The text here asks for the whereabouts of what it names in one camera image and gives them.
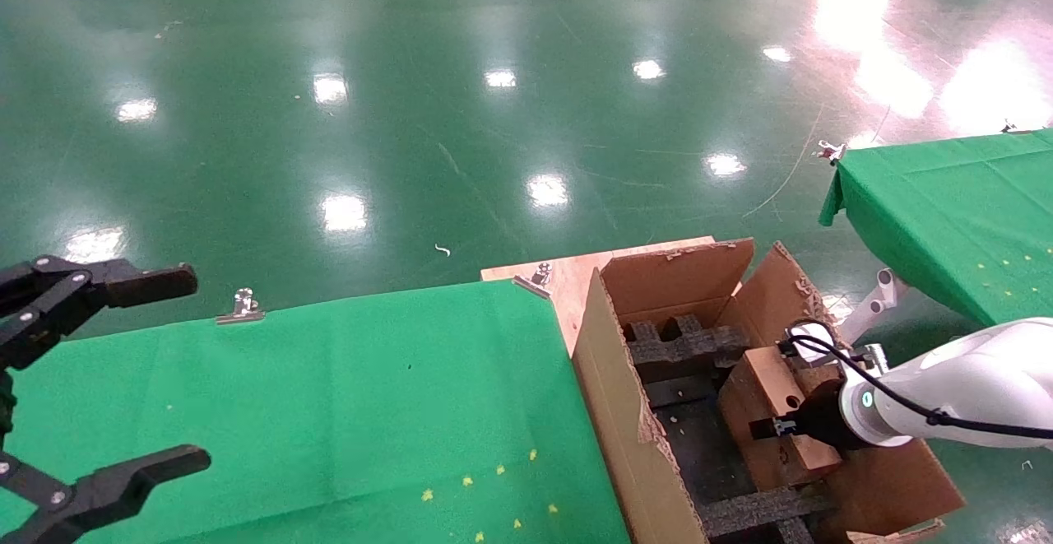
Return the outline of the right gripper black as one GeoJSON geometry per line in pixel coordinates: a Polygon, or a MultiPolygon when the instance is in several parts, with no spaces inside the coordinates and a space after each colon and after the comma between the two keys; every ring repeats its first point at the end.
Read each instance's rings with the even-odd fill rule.
{"type": "Polygon", "coordinates": [[[860,448],[860,439],[845,421],[838,395],[809,395],[793,416],[771,417],[749,423],[749,434],[753,439],[776,439],[798,432],[839,450],[860,448]]]}

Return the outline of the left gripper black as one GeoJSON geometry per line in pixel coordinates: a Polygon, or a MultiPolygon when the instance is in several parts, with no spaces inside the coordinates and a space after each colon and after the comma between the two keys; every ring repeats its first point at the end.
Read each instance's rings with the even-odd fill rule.
{"type": "MultiPolygon", "coordinates": [[[[1,271],[1,364],[26,370],[106,308],[126,309],[174,300],[198,291],[198,277],[187,263],[140,270],[127,259],[73,263],[40,256],[1,271]]],[[[14,379],[0,376],[0,445],[14,430],[14,379]]],[[[140,513],[150,493],[166,481],[204,472],[211,455],[180,445],[102,467],[75,483],[2,454],[1,486],[34,504],[36,510],[3,533],[4,543],[75,543],[84,533],[140,513]]]]}

